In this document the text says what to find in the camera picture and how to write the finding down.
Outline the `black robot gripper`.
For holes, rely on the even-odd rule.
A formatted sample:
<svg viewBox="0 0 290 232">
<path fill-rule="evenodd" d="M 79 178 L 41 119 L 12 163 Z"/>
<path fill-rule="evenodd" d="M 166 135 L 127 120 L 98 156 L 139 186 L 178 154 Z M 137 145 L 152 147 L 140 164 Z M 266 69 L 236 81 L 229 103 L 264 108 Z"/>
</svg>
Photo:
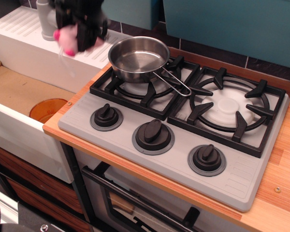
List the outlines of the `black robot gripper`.
<svg viewBox="0 0 290 232">
<path fill-rule="evenodd" d="M 109 19 L 102 12 L 102 0 L 51 0 L 49 4 L 55 9 L 58 29 L 78 24 L 76 39 L 79 52 L 95 45 L 97 35 L 91 28 L 106 29 L 109 26 Z"/>
</svg>

